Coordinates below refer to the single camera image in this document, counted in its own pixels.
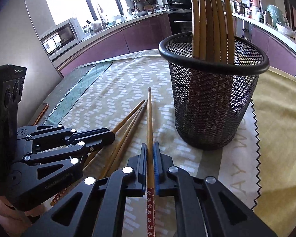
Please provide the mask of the left hand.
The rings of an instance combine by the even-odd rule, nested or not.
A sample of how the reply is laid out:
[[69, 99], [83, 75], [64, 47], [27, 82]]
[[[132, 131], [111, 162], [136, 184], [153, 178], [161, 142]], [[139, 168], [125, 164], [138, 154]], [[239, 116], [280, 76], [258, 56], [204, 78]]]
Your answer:
[[21, 236], [49, 207], [40, 204], [30, 211], [19, 211], [0, 196], [0, 225], [9, 236]]

